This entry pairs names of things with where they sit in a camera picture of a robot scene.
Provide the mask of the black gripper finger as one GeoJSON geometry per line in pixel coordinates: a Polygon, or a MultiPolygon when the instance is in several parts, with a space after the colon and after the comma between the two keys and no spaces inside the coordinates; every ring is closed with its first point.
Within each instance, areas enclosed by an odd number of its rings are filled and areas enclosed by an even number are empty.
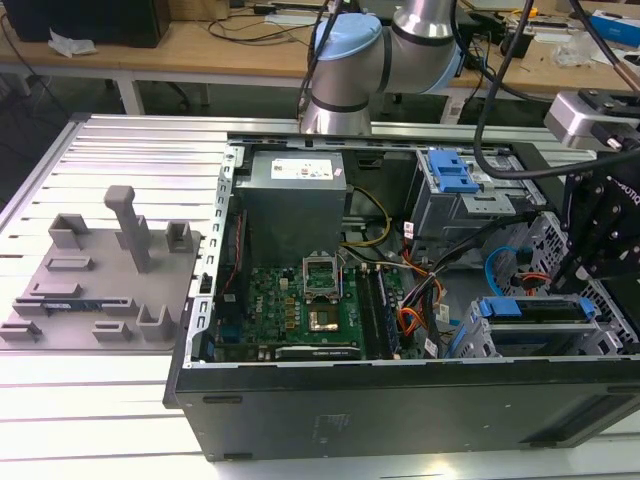
{"type": "Polygon", "coordinates": [[[551,291],[573,294],[591,280],[611,280],[623,276],[622,229],[618,219],[561,221],[567,253],[556,269],[551,291]]]}
{"type": "Polygon", "coordinates": [[[605,234],[608,180],[587,172],[566,178],[561,228],[569,240],[602,240],[605,234]]]}

